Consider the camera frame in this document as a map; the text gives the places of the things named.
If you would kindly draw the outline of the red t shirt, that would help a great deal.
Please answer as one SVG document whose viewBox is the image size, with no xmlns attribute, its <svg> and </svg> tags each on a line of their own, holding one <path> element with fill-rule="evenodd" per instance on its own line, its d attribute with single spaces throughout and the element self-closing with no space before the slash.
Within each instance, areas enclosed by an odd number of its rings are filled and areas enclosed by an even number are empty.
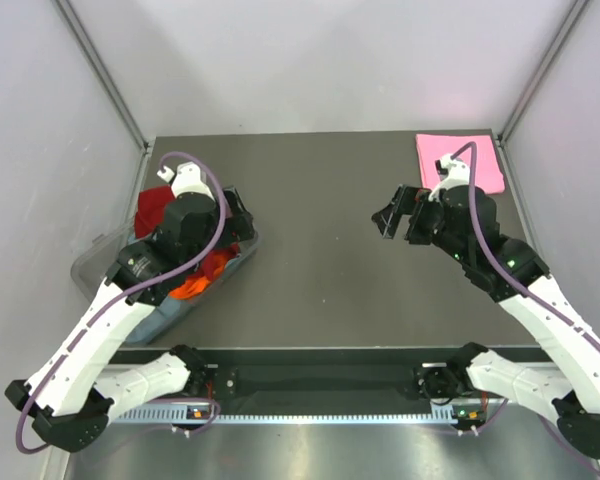
<svg viewBox="0 0 600 480">
<path fill-rule="evenodd" d="M 134 234 L 144 238 L 162 222 L 166 206 L 175 199 L 169 185 L 144 190 L 138 195 Z"/>
</svg>

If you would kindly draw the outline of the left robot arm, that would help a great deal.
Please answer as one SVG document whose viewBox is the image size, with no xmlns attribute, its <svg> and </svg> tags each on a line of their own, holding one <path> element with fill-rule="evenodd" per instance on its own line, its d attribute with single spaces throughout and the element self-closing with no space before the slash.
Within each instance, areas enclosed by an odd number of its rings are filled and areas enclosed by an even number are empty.
<svg viewBox="0 0 600 480">
<path fill-rule="evenodd" d="M 79 452 L 114 420 L 161 397 L 203 396 L 207 367 L 193 347 L 177 345 L 157 359 L 106 378 L 102 372 L 127 341 L 153 339 L 175 323 L 242 258 L 256 236 L 253 216 L 238 191 L 223 199 L 183 192 L 166 203 L 161 223 L 127 244 L 109 267 L 89 309 L 52 358 L 5 396 L 44 447 Z"/>
</svg>

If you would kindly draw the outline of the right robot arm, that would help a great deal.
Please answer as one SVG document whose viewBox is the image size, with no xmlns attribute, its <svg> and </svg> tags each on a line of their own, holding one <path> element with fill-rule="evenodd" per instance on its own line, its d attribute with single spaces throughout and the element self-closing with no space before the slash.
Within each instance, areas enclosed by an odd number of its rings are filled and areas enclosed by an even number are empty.
<svg viewBox="0 0 600 480">
<path fill-rule="evenodd" d="M 600 459 L 600 339 L 569 304 L 547 264 L 525 241 L 500 231 L 497 204 L 466 185 L 435 194 L 401 185 L 372 216 L 391 239 L 402 218 L 405 240 L 433 245 L 469 282 L 516 319 L 556 365 L 554 375 L 468 343 L 446 363 L 451 394 L 494 393 L 557 427 L 572 448 Z"/>
</svg>

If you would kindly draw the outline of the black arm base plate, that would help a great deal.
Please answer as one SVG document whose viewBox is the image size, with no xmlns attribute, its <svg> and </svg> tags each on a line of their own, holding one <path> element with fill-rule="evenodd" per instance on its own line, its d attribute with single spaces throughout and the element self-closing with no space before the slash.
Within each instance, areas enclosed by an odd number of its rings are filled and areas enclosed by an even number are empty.
<svg viewBox="0 0 600 480">
<path fill-rule="evenodd" d="M 257 393 L 394 392 L 406 399 L 453 398 L 458 380 L 443 367 L 407 364 L 317 364 L 209 366 L 201 384 L 216 400 Z"/>
</svg>

